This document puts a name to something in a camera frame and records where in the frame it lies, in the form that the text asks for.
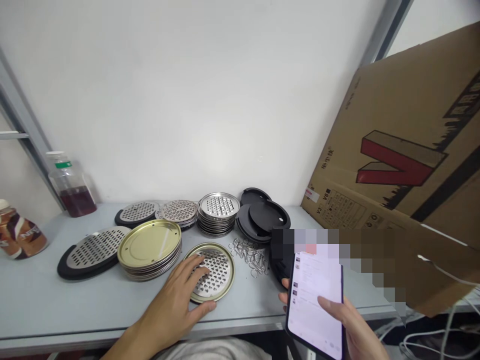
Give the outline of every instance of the red v logo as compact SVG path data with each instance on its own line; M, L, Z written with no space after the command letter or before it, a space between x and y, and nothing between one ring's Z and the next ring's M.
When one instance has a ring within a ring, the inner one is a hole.
M360 152L378 161L359 169L356 182L379 185L422 186L448 156L377 130L361 140Z

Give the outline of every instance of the bottle label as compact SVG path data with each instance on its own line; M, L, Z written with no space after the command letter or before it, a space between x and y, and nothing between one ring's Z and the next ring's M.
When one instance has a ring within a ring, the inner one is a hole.
M16 211L0 216L0 248L11 258L28 258L46 246L47 239L33 222Z
M69 168L72 166L72 163L70 161L67 161L67 162L57 162L55 164L55 167L57 169L64 169L64 168Z

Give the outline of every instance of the metal frame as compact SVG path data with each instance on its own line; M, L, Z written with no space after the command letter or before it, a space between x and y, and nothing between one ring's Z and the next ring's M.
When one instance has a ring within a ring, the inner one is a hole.
M0 132L0 140L18 140L43 182L62 210L65 207L49 180L49 163L45 153L52 150L28 103L21 93L3 52L0 49L0 110L12 131Z
M414 0L386 0L360 67L387 57Z

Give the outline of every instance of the red liquid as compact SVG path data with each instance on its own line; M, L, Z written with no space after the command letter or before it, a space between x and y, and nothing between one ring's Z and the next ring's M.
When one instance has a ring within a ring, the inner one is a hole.
M60 199L72 218L91 214L97 210L92 195L86 186L73 187L60 191Z

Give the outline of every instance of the person's right hand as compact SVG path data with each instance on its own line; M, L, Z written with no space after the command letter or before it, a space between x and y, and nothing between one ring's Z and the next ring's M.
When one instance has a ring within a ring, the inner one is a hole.
M287 289L290 287L289 279L284 278L281 283ZM284 304L287 304L287 293L281 293L278 297ZM319 296L318 304L345 327L346 343L351 360L390 359L378 337L345 296L343 303L333 302Z

